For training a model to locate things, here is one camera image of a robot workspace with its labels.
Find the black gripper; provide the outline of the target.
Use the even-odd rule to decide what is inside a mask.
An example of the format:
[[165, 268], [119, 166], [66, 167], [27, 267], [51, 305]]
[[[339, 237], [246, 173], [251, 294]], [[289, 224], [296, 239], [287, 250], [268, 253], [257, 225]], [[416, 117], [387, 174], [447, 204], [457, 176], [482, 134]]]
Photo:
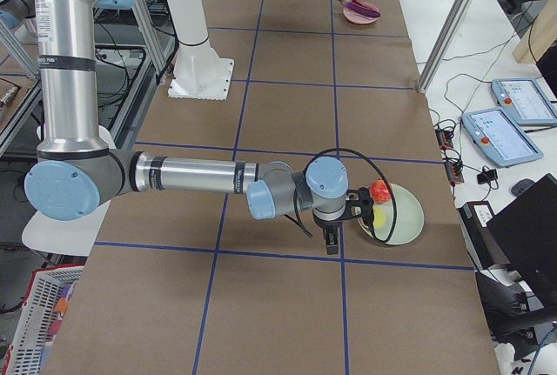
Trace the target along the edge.
[[314, 217], [313, 221], [323, 231], [326, 254], [337, 255], [339, 253], [339, 230], [342, 227], [342, 222], [340, 220], [328, 221], [319, 217]]

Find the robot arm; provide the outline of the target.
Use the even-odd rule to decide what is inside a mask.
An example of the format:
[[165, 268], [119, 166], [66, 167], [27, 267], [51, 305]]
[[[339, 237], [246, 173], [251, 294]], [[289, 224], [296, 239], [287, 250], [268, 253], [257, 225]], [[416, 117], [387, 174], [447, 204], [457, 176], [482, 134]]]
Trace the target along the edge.
[[85, 256], [109, 202], [131, 192], [189, 190], [244, 194], [256, 219], [293, 221], [308, 210], [324, 233], [328, 254], [339, 250], [348, 217], [345, 166], [322, 152], [304, 171], [287, 164], [158, 156], [131, 148], [123, 132], [114, 148], [98, 121], [93, 8], [101, 0], [34, 0], [44, 128], [37, 163], [24, 180], [35, 213], [23, 230], [25, 246]]
[[10, 30], [35, 16], [34, 0], [1, 0], [1, 21]]

